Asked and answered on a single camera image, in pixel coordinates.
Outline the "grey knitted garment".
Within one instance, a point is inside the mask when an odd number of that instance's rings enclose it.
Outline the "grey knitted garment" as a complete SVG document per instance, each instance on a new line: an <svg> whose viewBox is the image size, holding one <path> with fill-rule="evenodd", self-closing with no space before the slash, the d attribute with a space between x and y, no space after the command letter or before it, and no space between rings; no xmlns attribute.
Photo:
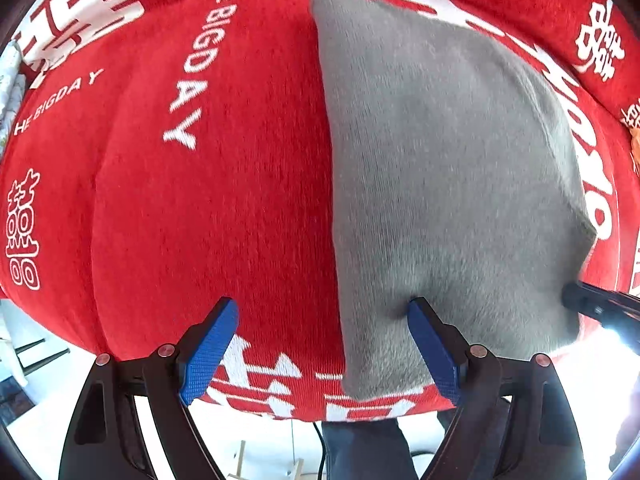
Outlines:
<svg viewBox="0 0 640 480"><path fill-rule="evenodd" d="M375 0L310 0L332 144L344 391L432 378L408 329L422 297L497 356L579 333L562 305L596 240L573 137L536 70L473 29Z"/></svg>

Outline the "person's blue jeans legs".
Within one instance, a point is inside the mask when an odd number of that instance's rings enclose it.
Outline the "person's blue jeans legs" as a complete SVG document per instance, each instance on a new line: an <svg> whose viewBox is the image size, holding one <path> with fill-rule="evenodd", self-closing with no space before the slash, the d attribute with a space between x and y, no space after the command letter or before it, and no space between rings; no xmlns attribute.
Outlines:
<svg viewBox="0 0 640 480"><path fill-rule="evenodd" d="M322 422L326 478L416 480L407 440L396 419Z"/></svg>

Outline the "red blanket with white print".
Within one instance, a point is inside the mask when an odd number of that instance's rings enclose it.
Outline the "red blanket with white print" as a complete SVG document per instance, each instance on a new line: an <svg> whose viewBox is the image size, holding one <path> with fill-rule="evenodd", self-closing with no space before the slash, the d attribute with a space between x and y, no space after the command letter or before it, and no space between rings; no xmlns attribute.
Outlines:
<svg viewBox="0 0 640 480"><path fill-rule="evenodd" d="M544 78L596 240L577 278L639 290L639 23L622 0L375 0L497 40ZM440 410L433 381L357 400L310 0L1 0L26 88L1 153L1 290L94 353L142 358L223 296L240 325L201 398L301 420Z"/></svg>

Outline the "white patterned pillow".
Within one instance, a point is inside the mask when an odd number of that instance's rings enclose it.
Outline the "white patterned pillow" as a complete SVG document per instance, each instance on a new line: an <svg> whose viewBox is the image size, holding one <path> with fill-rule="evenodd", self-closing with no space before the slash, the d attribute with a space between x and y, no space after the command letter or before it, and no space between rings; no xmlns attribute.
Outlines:
<svg viewBox="0 0 640 480"><path fill-rule="evenodd" d="M6 150L14 120L20 110L26 88L26 76L20 73L22 50L15 40L10 41L1 55L1 153Z"/></svg>

